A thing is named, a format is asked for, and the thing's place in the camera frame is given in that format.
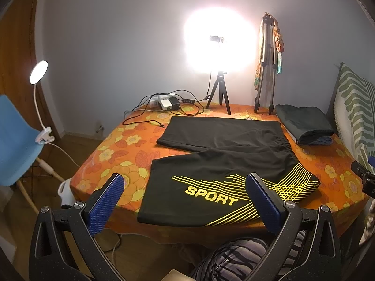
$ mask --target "orange floral bedspread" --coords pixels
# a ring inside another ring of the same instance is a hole
[[[183,110],[189,113],[193,108],[183,106]],[[276,115],[268,115],[265,109],[255,114],[251,106],[231,104],[231,110],[232,115],[228,115],[225,107],[211,104],[211,109],[205,110],[199,117],[279,121]],[[138,117],[137,121],[156,119],[167,125],[171,116],[172,114],[165,112],[146,112]],[[73,193],[78,199],[85,201],[95,189],[101,188],[113,173],[122,174],[128,184],[107,227],[118,233],[142,234],[160,243],[199,243],[212,246],[264,227],[260,220],[189,228],[138,223],[136,215],[147,186],[152,160],[187,153],[156,144],[164,130],[165,128],[156,123],[128,126],[120,124],[74,175],[71,181]],[[321,204],[328,205],[333,212],[337,232],[341,235],[359,215],[368,200],[362,193],[360,179],[350,170],[353,157],[336,135],[331,146],[298,146],[284,127],[283,131],[299,161],[321,181],[320,187],[302,200],[300,206],[316,209]]]

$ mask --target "blue gripper pad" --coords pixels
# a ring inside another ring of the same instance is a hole
[[[267,230],[278,234],[286,217],[283,200],[275,191],[270,190],[255,173],[246,177],[245,188]]]
[[[112,174],[100,190],[96,190],[90,198],[96,198],[92,208],[88,208],[87,229],[91,236],[100,233],[112,214],[117,202],[124,192],[124,178],[120,174]]]
[[[369,156],[369,164],[375,168],[375,157]]]

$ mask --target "metal screw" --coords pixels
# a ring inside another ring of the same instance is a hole
[[[320,206],[320,208],[324,211],[324,212],[329,212],[329,207],[327,205],[322,205]]]
[[[285,202],[285,205],[288,207],[288,208],[294,208],[296,206],[296,203],[295,202],[292,202],[292,201],[287,201]]]
[[[45,214],[49,210],[48,206],[43,206],[41,208],[41,213]]]
[[[83,202],[76,202],[74,204],[75,209],[81,209],[83,206],[85,206],[85,204]]]

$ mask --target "white wall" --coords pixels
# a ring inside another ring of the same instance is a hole
[[[44,57],[65,130],[93,135],[100,121],[109,134],[124,110],[155,92],[203,98],[208,75],[187,65],[183,26],[210,6],[237,11],[256,30],[265,11],[279,21],[285,53],[274,104],[325,112],[340,62],[373,72],[374,31],[355,0],[45,0]],[[255,66],[226,76],[231,103],[254,103]]]

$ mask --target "tripod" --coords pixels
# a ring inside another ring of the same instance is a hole
[[[259,75],[259,86],[258,86],[258,95],[255,98],[254,102],[254,112],[257,113],[259,110],[260,104],[260,92],[262,89],[263,77],[264,72],[266,71],[266,67],[272,64],[272,93],[271,93],[271,103],[268,110],[268,114],[273,112],[273,94],[275,92],[275,80],[276,80],[276,72],[278,70],[278,52],[276,50],[276,42],[275,42],[275,33],[273,28],[275,23],[273,18],[269,14],[265,14],[263,16],[263,46],[262,46],[262,55],[261,55],[261,67],[260,67],[260,75]]]
[[[226,72],[222,72],[222,71],[218,72],[216,81],[215,81],[215,83],[212,87],[212,91],[211,91],[209,101],[207,102],[206,109],[208,109],[210,107],[210,103],[211,103],[211,100],[213,98],[213,95],[215,94],[216,88],[219,85],[219,103],[220,103],[221,106],[223,105],[223,95],[224,95],[226,110],[227,110],[228,114],[230,115],[231,114],[231,108],[229,106],[228,94],[226,92],[226,87],[225,87],[225,82],[224,82],[224,74],[226,74]]]

